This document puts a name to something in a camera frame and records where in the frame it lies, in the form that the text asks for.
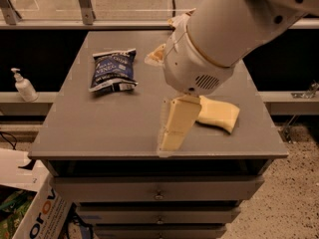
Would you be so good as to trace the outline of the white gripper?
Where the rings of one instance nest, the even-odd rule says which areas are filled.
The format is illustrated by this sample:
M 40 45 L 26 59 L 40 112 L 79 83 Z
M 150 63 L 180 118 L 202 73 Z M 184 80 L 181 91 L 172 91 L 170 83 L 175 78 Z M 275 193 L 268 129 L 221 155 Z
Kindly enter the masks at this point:
M 146 55 L 145 63 L 161 67 L 165 81 L 180 93 L 188 94 L 164 99 L 160 114 L 157 154 L 169 157 L 177 151 L 201 111 L 200 98 L 209 95 L 232 75 L 234 68 L 223 68 L 210 61 L 192 43 L 181 23 L 173 29 L 165 44 Z

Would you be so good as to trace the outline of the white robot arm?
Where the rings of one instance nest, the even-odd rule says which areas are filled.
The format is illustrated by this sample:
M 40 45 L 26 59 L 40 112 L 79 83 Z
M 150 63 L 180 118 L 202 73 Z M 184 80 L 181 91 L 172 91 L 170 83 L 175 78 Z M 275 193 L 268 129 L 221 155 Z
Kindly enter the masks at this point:
M 166 83 L 177 91 L 163 101 L 158 155 L 178 151 L 196 122 L 233 131 L 239 107 L 207 95 L 246 55 L 318 12 L 319 0 L 203 0 L 169 19 L 171 35 L 145 57 L 147 64 L 162 67 Z

